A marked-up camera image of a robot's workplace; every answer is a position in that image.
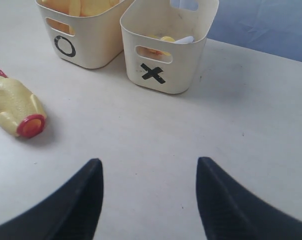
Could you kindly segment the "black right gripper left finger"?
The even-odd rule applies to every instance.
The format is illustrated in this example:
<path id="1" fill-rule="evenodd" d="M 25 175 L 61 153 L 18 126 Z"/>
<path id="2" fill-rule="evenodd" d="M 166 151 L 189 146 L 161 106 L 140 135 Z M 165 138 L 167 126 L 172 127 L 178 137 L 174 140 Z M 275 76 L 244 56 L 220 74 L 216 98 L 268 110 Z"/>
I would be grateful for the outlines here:
<path id="1" fill-rule="evenodd" d="M 103 165 L 91 159 L 46 199 L 1 224 L 0 240 L 92 240 L 103 197 Z"/>

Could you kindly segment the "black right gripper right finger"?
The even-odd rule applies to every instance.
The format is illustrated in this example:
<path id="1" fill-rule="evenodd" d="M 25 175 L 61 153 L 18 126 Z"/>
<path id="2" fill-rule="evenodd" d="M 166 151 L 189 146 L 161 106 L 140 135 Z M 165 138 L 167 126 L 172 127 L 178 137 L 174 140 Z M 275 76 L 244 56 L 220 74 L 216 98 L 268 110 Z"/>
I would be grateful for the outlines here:
<path id="1" fill-rule="evenodd" d="M 302 240 L 302 221 L 243 187 L 209 157 L 200 157 L 196 200 L 208 240 Z"/>

